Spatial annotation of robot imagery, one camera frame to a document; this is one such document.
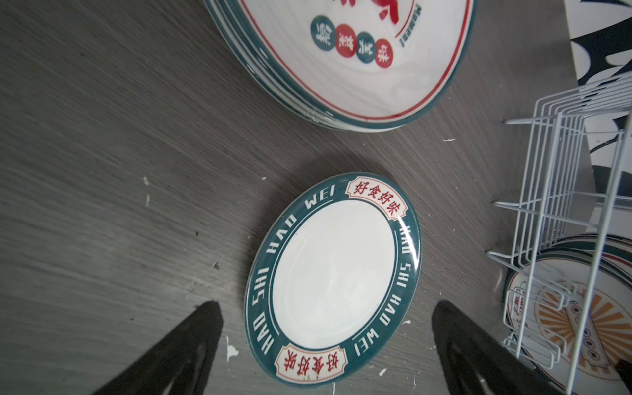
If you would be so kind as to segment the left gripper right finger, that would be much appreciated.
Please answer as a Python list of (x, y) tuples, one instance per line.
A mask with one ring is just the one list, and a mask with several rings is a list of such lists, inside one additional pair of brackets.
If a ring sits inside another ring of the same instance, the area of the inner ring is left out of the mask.
[(444, 378), (452, 394), (559, 394), (450, 301), (432, 314)]

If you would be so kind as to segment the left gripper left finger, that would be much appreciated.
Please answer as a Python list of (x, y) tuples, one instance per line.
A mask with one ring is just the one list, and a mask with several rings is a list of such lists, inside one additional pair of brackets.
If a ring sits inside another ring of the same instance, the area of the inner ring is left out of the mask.
[(220, 305), (201, 304), (96, 394), (203, 394), (223, 329)]

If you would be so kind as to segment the row plate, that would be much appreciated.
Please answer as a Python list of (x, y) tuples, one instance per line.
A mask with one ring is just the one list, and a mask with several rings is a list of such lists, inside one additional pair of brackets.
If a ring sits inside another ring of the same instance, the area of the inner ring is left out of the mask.
[(255, 82), (332, 130), (401, 128), (441, 99), (466, 54), (474, 1), (208, 1)]
[(589, 287), (597, 234), (564, 238), (536, 267), (505, 280), (505, 345), (561, 392), (629, 394), (617, 364), (631, 361), (631, 241), (607, 235)]

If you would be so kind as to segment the row plate hao shi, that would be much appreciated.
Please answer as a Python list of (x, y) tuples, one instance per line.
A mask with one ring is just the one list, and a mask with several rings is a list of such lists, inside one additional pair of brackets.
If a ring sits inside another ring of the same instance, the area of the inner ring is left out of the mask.
[(405, 192), (352, 172), (303, 192), (261, 243), (245, 289), (245, 330), (275, 380), (317, 387), (368, 365), (402, 324), (422, 264)]

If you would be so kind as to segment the white wire dish rack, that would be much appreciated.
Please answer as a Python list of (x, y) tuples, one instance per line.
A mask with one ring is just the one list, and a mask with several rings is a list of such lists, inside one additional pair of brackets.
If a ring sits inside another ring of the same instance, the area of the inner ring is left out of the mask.
[[(631, 209), (630, 196), (620, 191), (631, 160), (631, 75), (548, 95), (535, 103), (531, 116), (514, 123), (529, 129), (520, 193), (513, 202), (497, 202), (517, 216), (513, 240), (509, 252), (489, 251), (488, 256), (508, 275), (526, 264), (535, 268), (541, 251), (564, 238), (595, 233), (593, 288), (605, 238), (615, 235), (616, 214)], [(519, 351), (505, 345), (507, 329), (504, 347), (533, 370)], [(631, 361), (616, 368), (631, 390)]]

